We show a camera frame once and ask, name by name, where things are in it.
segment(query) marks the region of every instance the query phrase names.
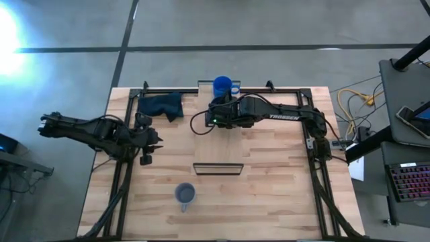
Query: cable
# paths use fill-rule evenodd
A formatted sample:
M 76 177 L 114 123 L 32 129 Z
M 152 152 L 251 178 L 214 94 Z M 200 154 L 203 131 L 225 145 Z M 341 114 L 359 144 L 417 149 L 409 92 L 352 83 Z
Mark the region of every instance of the cable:
M 19 193 L 19 194 L 25 194 L 25 193 L 30 193 L 30 194 L 34 194 L 34 192 L 36 191 L 36 184 L 40 181 L 40 180 L 42 180 L 42 179 L 46 179 L 46 176 L 42 176 L 42 177 L 39 177 L 38 179 L 36 179 L 36 181 L 34 182 L 34 183 L 30 183 L 30 181 L 29 180 L 27 180 L 25 177 L 23 177 L 21 174 L 19 174 L 19 173 L 16 173 L 15 172 L 15 174 L 16 175 L 18 175 L 20 178 L 22 178 L 26 183 L 27 183 L 27 186 L 28 186 L 28 188 L 26 189 L 26 190 L 24 190 L 24 191 L 18 191 L 18 190 L 13 190 L 13 189 L 11 189 L 11 188 L 0 188 L 1 190 L 6 190 L 6 191 L 10 191 L 10 192 L 15 192 L 15 193 Z
M 351 101 L 351 99 L 352 99 L 353 97 L 355 97 L 356 95 L 357 95 L 357 94 L 354 94 L 354 95 L 352 95 L 351 97 L 349 97 L 348 102 L 347 102 L 348 112 L 349 112 L 349 114 L 351 115 L 351 117 L 352 117 L 352 118 L 354 118 L 354 115 L 353 115 L 353 114 L 352 114 L 352 112 L 351 112 L 350 101 Z M 365 120 L 366 122 L 368 122 L 368 123 L 369 123 L 369 126 L 368 126 L 367 128 L 371 129 L 371 128 L 372 128 L 372 123 L 371 123 L 369 120 L 367 120 L 367 118 L 363 118 L 363 120 Z M 357 125 L 355 125 L 355 120 L 352 120 L 351 122 L 353 122 L 353 123 L 354 123 L 355 128 L 353 129 L 353 133 L 355 134 L 358 126 L 357 126 Z
M 106 164 L 107 162 L 111 161 L 112 159 L 108 159 L 107 161 L 104 161 L 103 163 L 100 163 L 99 165 L 96 165 L 91 172 L 94 172 L 97 168 L 101 167 L 102 165 Z
M 367 114 L 365 117 L 368 118 L 370 115 L 372 115 L 374 112 L 376 112 L 376 110 L 380 109 L 382 106 L 384 106 L 386 104 L 386 102 L 384 102 L 381 106 L 377 107 L 374 111 L 370 112 L 369 114 Z
M 356 83 L 352 83 L 351 85 L 346 85 L 346 86 L 344 86 L 344 87 L 340 87 L 340 88 L 338 88 L 338 89 L 335 89 L 335 90 L 330 91 L 330 93 L 333 93 L 333 92 L 335 92 L 335 91 L 338 91 L 338 90 L 341 90 L 341 89 L 344 89 L 344 88 L 347 88 L 347 87 L 352 87 L 352 86 L 354 86 L 354 85 L 357 85 L 357 84 L 360 84 L 360 83 L 363 83 L 363 82 L 366 82 L 366 81 L 373 80 L 373 79 L 378 78 L 378 77 L 380 77 L 380 76 L 381 76 L 381 75 L 377 75 L 377 76 L 375 76 L 375 77 L 370 77 L 370 78 L 368 78 L 368 79 L 364 79 L 363 81 L 358 81 L 358 82 L 356 82 Z
M 417 61 L 419 61 L 421 64 L 425 65 L 427 68 L 430 68 L 425 62 L 423 62 L 422 60 L 420 60 L 419 58 L 417 58 Z
M 335 115 L 338 116 L 338 117 L 340 117 L 342 119 L 342 121 L 338 120 L 338 122 L 349 122 L 348 120 L 346 120 L 344 117 L 338 115 L 337 113 L 335 113 Z
M 12 202 L 13 202 L 13 192 L 12 192 L 12 179 L 11 179 L 11 175 L 8 173 L 7 177 L 9 179 L 9 204 L 7 205 L 7 208 L 5 210 L 5 212 L 3 213 L 3 216 L 1 216 L 0 218 L 0 225 L 3 222 L 3 219 L 5 219 L 7 213 L 9 212 L 11 206 L 12 206 Z
M 339 107 L 341 108 L 341 110 L 343 111 L 343 113 L 346 115 L 346 117 L 347 117 L 348 119 L 350 119 L 350 120 L 352 120 L 352 119 L 353 119 L 351 112 L 349 112 L 349 113 L 348 113 L 348 112 L 345 110 L 345 108 L 343 107 L 342 103 L 341 103 L 341 94 L 342 94 L 344 91 L 350 91 L 350 92 L 352 92 L 352 93 L 354 93 L 354 94 L 359 95 L 361 98 L 363 98 L 363 99 L 364 99 L 364 103 L 363 103 L 363 105 L 360 107 L 360 109 L 361 109 L 361 108 L 362 108 L 364 105 L 366 105 L 366 104 L 367 104 L 367 105 L 369 105 L 369 106 L 374 106 L 375 98 L 376 98 L 376 97 L 378 97 L 379 95 L 381 95 L 381 94 L 383 93 L 383 91 L 381 91 L 381 92 L 379 92 L 378 94 L 375 94 L 375 92 L 376 92 L 377 88 L 378 88 L 381 84 L 382 84 L 382 83 L 378 84 L 378 85 L 375 87 L 374 92 L 373 92 L 373 95 L 371 95 L 371 96 L 369 96 L 369 95 L 365 95 L 365 94 L 362 94 L 362 93 L 359 93 L 358 91 L 355 91 L 355 90 L 352 90 L 352 89 L 342 89 L 342 90 L 338 91 L 338 92 L 337 92 L 337 103 L 339 104 Z M 348 126 L 348 129 L 347 129 L 347 132 L 346 132 L 346 134 L 345 134 L 345 136 L 347 136 L 348 134 L 351 134 L 354 130 L 355 130 L 355 123 L 354 123 L 354 122 L 350 122 L 350 123 L 349 123 L 349 126 Z
M 382 82 L 381 83 L 379 83 L 379 84 L 377 84 L 377 86 L 375 87 L 375 89 L 374 89 L 374 92 L 373 92 L 373 95 L 372 95 L 372 99 L 373 99 L 373 101 L 374 101 L 374 108 L 376 109 L 376 97 L 378 97 L 381 93 L 383 93 L 383 91 L 381 91 L 377 96 L 375 96 L 375 92 L 376 92 L 376 89 L 379 87 L 379 86 L 381 86 L 382 85 Z
M 324 119 L 324 121 L 329 125 L 329 127 L 330 127 L 330 129 L 331 129 L 331 132 L 332 132 L 332 133 L 333 133 L 333 135 L 336 137 L 336 139 L 337 139 L 337 141 L 339 142 L 339 144 L 340 144 L 340 145 L 342 146 L 342 148 L 345 150 L 345 147 L 342 145 L 341 139 L 337 136 L 337 134 L 336 134 L 336 132 L 335 132 L 335 129 L 334 129 L 334 128 L 333 128 L 333 126 L 330 124 L 330 122 L 329 122 L 329 121 L 324 117 L 324 115 L 323 115 L 322 113 L 315 112 L 315 111 L 310 111 L 310 110 L 293 110 L 293 109 L 289 109 L 289 108 L 282 108 L 282 107 L 279 107 L 279 106 L 273 105 L 269 100 L 267 100 L 266 98 L 264 98 L 262 95 L 260 95 L 260 94 L 258 94 L 258 93 L 246 93 L 246 94 L 244 94 L 244 95 L 240 96 L 237 100 L 235 100 L 235 101 L 233 101 L 233 102 L 228 102 L 228 103 L 225 103 L 225 104 L 216 104 L 216 105 L 211 106 L 209 109 L 212 109 L 212 108 L 214 108 L 214 107 L 226 106 L 226 105 L 230 105 L 230 104 L 237 103 L 237 102 L 239 102 L 241 99 L 243 99 L 244 97 L 246 97 L 246 96 L 248 96 L 248 95 L 256 95 L 257 97 L 260 97 L 260 98 L 261 98 L 265 103 L 272 105 L 273 107 L 275 107 L 275 108 L 276 108 L 276 109 L 278 109 L 278 110 L 287 110 L 287 111 L 292 111 L 292 112 L 309 112 L 309 113 L 313 113 L 313 114 L 317 114 L 317 115 L 321 116 L 321 117 Z M 204 113 L 206 113 L 206 112 L 209 112 L 209 110 L 204 110 L 204 111 L 198 112 L 197 114 L 194 114 L 194 116 L 193 116 L 193 117 L 191 118 L 191 120 L 189 121 L 189 127 L 191 128 L 191 131 L 193 131 L 193 133 L 194 133 L 194 134 L 197 134 L 197 135 L 205 135 L 205 134 L 208 134 L 209 132 L 211 132 L 211 131 L 214 129 L 215 125 L 213 125 L 213 127 L 211 127 L 211 129 L 210 129 L 210 130 L 208 130 L 208 131 L 206 131 L 206 132 L 204 132 L 204 133 L 197 133 L 197 132 L 194 130 L 194 128 L 193 128 L 193 125 L 192 125 L 193 119 L 194 119 L 196 116 L 199 116 L 200 114 L 204 114 Z
M 334 156 L 334 155 L 332 155 L 331 157 L 332 157 L 332 158 L 335 158 L 335 159 L 338 159 L 338 160 L 340 160 L 340 161 L 344 161 L 344 162 L 348 163 L 348 161 L 347 161 L 347 160 L 345 160 L 344 158 L 340 158 L 340 157 L 337 157 L 337 156 Z
M 196 135 L 205 135 L 205 134 L 209 134 L 214 128 L 215 128 L 215 125 L 213 125 L 208 131 L 206 131 L 206 132 L 203 132 L 203 133 L 199 133 L 199 132 L 196 132 L 195 130 L 194 130 L 194 128 L 193 128 L 193 120 L 194 120 L 194 118 L 195 117 L 197 117 L 197 116 L 199 116 L 200 114 L 204 114 L 204 113 L 206 113 L 206 112 L 209 112 L 209 110 L 204 110 L 204 111 L 201 111 L 201 112 L 198 112 L 197 114 L 194 114 L 194 116 L 191 118 L 191 120 L 189 121 L 189 127 L 191 128 L 191 131 L 193 131 L 193 133 L 194 134 L 196 134 Z

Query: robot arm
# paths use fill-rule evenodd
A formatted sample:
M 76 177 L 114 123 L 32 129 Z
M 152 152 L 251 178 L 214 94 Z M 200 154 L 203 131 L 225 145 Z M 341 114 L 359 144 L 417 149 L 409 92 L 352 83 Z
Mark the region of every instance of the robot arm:
M 53 112 L 41 117 L 38 131 L 45 137 L 67 137 L 85 143 L 94 150 L 102 149 L 113 159 L 126 158 L 130 149 L 142 149 L 145 155 L 159 148 L 151 146 L 161 140 L 157 132 L 149 127 L 151 118 L 143 118 L 139 122 L 143 124 L 142 127 L 129 129 L 122 120 L 106 117 L 109 116 L 80 120 Z
M 214 99 L 206 113 L 206 126 L 219 128 L 250 128 L 263 119 L 303 122 L 314 140 L 314 158 L 319 161 L 331 159 L 330 143 L 325 138 L 327 127 L 322 112 L 311 106 L 271 104 L 267 100 L 242 96 L 225 95 Z

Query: blue cup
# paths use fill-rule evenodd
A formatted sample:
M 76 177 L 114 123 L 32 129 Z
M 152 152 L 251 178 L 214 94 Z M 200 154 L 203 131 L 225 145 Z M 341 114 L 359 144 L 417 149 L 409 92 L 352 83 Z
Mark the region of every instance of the blue cup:
M 213 83 L 214 97 L 222 97 L 224 93 L 228 90 L 232 90 L 232 94 L 238 94 L 240 91 L 239 85 L 233 85 L 233 82 L 230 78 L 225 76 L 220 76 L 215 78 Z
M 175 189 L 175 198 L 181 204 L 182 212 L 185 212 L 188 205 L 196 199 L 196 189 L 187 182 L 181 183 Z

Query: keyboard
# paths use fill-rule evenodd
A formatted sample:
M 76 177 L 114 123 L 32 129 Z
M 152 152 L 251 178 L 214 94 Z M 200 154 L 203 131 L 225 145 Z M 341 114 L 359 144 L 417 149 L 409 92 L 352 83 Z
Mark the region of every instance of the keyboard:
M 430 199 L 430 162 L 389 165 L 397 202 Z

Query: wooden tabletop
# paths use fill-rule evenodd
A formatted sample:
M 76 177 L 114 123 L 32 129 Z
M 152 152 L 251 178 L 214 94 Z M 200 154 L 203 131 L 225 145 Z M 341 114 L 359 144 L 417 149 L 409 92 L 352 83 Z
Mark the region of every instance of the wooden tabletop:
M 337 130 L 329 89 L 309 88 L 315 106 Z M 106 113 L 124 118 L 129 91 L 112 89 Z M 273 103 L 297 104 L 293 94 L 263 96 Z M 152 165 L 140 166 L 138 158 L 134 162 L 123 239 L 320 239 L 301 123 L 264 120 L 248 129 L 215 128 L 206 136 L 196 136 L 189 121 L 195 113 L 207 109 L 211 99 L 211 87 L 201 85 L 198 94 L 183 95 L 183 118 L 172 123 L 164 115 L 153 118 L 152 127 L 164 140 L 164 147 L 155 151 Z M 134 104 L 132 124 L 136 107 Z M 197 117 L 193 126 L 198 132 L 207 130 L 203 116 Z M 329 131 L 327 138 L 335 137 Z M 340 151 L 333 154 L 343 157 Z M 106 154 L 99 153 L 94 165 L 107 159 Z M 194 162 L 245 166 L 239 176 L 196 176 Z M 364 234 L 347 165 L 333 159 L 327 166 L 335 204 L 355 230 Z M 85 234 L 108 205 L 114 167 L 112 161 L 93 172 L 78 235 Z M 192 183 L 197 192 L 186 213 L 181 212 L 173 195 L 181 182 Z M 331 231 L 327 207 L 325 214 Z

